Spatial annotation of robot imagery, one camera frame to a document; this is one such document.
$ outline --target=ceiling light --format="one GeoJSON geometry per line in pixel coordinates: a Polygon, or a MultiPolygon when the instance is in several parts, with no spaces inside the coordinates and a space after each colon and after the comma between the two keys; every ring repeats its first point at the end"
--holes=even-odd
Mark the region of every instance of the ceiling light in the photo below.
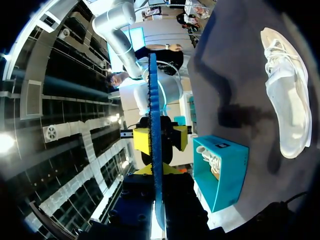
{"type": "Polygon", "coordinates": [[[0,153],[6,153],[15,144],[15,140],[7,135],[0,134],[0,153]]]}
{"type": "Polygon", "coordinates": [[[129,165],[129,162],[128,162],[128,161],[124,161],[124,162],[121,164],[121,167],[122,167],[123,169],[125,169],[128,165],[129,165]]]}
{"type": "Polygon", "coordinates": [[[118,117],[117,116],[110,116],[109,118],[110,118],[110,121],[113,122],[113,123],[118,121],[118,117]]]}
{"type": "Polygon", "coordinates": [[[10,61],[11,60],[11,55],[6,55],[4,53],[1,54],[1,57],[3,57],[5,60],[10,61]]]}

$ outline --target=shoelace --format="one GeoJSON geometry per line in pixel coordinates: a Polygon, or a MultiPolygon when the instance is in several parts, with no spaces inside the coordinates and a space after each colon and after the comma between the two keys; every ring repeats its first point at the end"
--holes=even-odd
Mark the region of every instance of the shoelace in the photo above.
{"type": "Polygon", "coordinates": [[[220,158],[210,156],[209,159],[204,157],[203,160],[209,163],[209,165],[211,167],[211,170],[214,173],[220,174],[220,169],[221,169],[221,160],[220,160],[220,158]]]}
{"type": "Polygon", "coordinates": [[[291,60],[291,58],[297,58],[298,56],[289,54],[279,39],[275,38],[272,41],[270,46],[264,50],[264,55],[267,59],[267,63],[265,64],[265,72],[268,77],[271,75],[272,68],[277,65],[276,60],[281,58],[287,59],[291,63],[295,73],[298,74],[298,70],[291,60]]]}

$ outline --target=black shirt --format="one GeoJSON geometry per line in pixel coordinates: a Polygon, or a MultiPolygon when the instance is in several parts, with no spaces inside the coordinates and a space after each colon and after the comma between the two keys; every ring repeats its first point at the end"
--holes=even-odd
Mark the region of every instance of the black shirt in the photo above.
{"type": "MultiPolygon", "coordinates": [[[[135,51],[135,57],[139,60],[144,57],[149,57],[149,54],[155,54],[157,61],[163,61],[171,64],[179,70],[184,63],[184,53],[182,51],[171,51],[171,50],[150,50],[145,46],[135,51]]],[[[175,75],[176,70],[171,66],[158,63],[158,68],[163,70],[168,75],[175,75]]]]}

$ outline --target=desk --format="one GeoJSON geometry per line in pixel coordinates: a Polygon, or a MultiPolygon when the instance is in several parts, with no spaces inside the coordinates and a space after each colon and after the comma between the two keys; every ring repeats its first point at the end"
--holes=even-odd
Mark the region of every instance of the desk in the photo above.
{"type": "MultiPolygon", "coordinates": [[[[188,64],[198,135],[215,135],[250,147],[235,205],[245,220],[271,202],[306,191],[319,163],[315,138],[320,81],[305,58],[306,50],[297,46],[290,32],[282,16],[262,0],[220,0],[188,64]],[[266,59],[260,38],[264,27],[283,34],[300,52],[309,72],[312,142],[296,159],[280,153],[278,120],[265,87],[266,59]],[[237,124],[230,119],[237,119],[237,124]]],[[[296,208],[299,201],[290,207],[296,208]]]]}

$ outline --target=ceiling vent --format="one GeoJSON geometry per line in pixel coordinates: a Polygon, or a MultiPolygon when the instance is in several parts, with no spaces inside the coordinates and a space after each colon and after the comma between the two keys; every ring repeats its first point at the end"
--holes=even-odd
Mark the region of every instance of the ceiling vent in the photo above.
{"type": "Polygon", "coordinates": [[[36,23],[48,33],[52,33],[61,24],[62,20],[78,3],[78,0],[60,0],[46,11],[36,23]]]}
{"type": "Polygon", "coordinates": [[[42,82],[25,80],[20,98],[20,119],[37,119],[42,116],[42,82]]]}

